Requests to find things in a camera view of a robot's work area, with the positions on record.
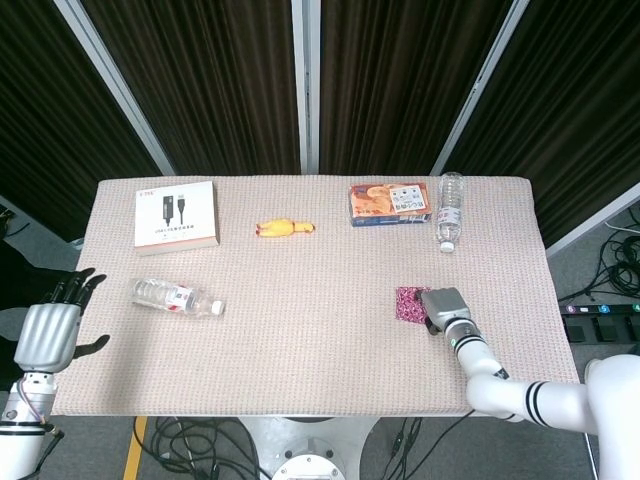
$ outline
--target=floor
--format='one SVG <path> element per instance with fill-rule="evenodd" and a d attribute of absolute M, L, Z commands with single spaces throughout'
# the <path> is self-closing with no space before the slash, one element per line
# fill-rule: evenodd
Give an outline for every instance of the floor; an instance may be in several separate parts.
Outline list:
<path fill-rule="evenodd" d="M 1 197 L 0 203 L 12 207 Z M 79 252 L 37 222 L 18 213 L 13 221 L 14 229 L 27 221 L 31 225 L 7 241 L 34 265 L 73 269 Z M 626 212 L 610 222 L 616 225 L 630 223 Z M 588 283 L 595 271 L 599 247 L 609 234 L 606 226 L 598 227 L 550 259 L 549 266 L 559 296 Z M 603 303 L 631 303 L 614 295 L 598 294 L 595 298 Z M 589 299 L 582 297 L 575 303 L 580 301 L 586 303 Z M 24 309 L 0 312 L 0 334 L 18 338 L 25 312 Z M 572 347 L 580 373 L 591 358 L 603 358 L 629 349 L 629 345 Z M 0 404 L 4 405 L 5 400 L 6 395 L 0 394 Z M 65 431 L 66 437 L 47 460 L 40 476 L 42 480 L 122 478 L 131 438 L 131 418 L 57 417 L 53 421 Z M 452 422 L 447 418 L 425 419 L 413 449 L 415 458 L 410 459 L 409 464 L 417 463 Z M 380 478 L 400 424 L 401 419 L 382 419 L 374 427 L 362 455 L 361 478 Z M 163 471 L 143 454 L 138 478 L 176 477 L 176 474 Z M 228 478 L 233 477 L 233 474 L 228 474 Z M 224 480 L 227 476 L 222 475 L 221 478 Z M 585 479 L 591 478 L 591 466 L 580 434 L 543 429 L 526 422 L 509 424 L 479 418 L 466 420 L 452 430 L 414 478 Z"/>

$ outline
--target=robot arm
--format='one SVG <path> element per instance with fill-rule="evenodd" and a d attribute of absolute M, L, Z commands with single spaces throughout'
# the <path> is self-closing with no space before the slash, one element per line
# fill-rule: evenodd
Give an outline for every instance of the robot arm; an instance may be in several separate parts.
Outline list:
<path fill-rule="evenodd" d="M 99 350 L 108 340 L 101 337 L 92 346 L 76 349 L 84 309 L 93 290 L 106 278 L 97 275 L 87 281 L 93 272 L 71 274 L 43 303 L 27 312 L 14 356 L 25 373 L 13 384 L 0 419 L 0 480 L 37 476 L 45 433 L 54 435 L 51 445 L 63 436 L 48 423 L 57 392 L 53 374 L 67 368 L 74 357 Z"/>
<path fill-rule="evenodd" d="M 636 478 L 640 471 L 640 357 L 618 355 L 595 365 L 588 385 L 509 379 L 455 288 L 422 292 L 427 328 L 443 332 L 469 382 L 467 401 L 508 421 L 600 436 L 600 478 Z"/>

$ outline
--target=white product box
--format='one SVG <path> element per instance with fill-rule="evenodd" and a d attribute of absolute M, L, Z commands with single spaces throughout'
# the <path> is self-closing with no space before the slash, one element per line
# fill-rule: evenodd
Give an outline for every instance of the white product box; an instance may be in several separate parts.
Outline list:
<path fill-rule="evenodd" d="M 139 255 L 218 245 L 213 182 L 136 192 L 135 249 Z"/>

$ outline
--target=bottle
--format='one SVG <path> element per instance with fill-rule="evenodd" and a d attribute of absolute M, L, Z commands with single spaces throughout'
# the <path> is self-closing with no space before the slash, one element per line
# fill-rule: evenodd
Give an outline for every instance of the bottle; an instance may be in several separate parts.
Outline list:
<path fill-rule="evenodd" d="M 202 290 L 157 280 L 136 278 L 131 281 L 131 300 L 147 307 L 187 315 L 221 315 L 224 303 Z"/>
<path fill-rule="evenodd" d="M 463 193 L 464 177 L 459 173 L 445 173 L 440 178 L 437 239 L 441 252 L 453 252 L 460 237 Z"/>

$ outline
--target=cardboard box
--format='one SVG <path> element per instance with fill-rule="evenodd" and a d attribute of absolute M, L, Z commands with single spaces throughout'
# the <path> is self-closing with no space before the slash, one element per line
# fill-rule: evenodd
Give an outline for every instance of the cardboard box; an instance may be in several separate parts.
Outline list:
<path fill-rule="evenodd" d="M 349 207 L 354 227 L 426 223 L 431 217 L 424 182 L 353 185 Z"/>
<path fill-rule="evenodd" d="M 136 192 L 135 249 L 139 255 L 218 245 L 213 182 Z"/>

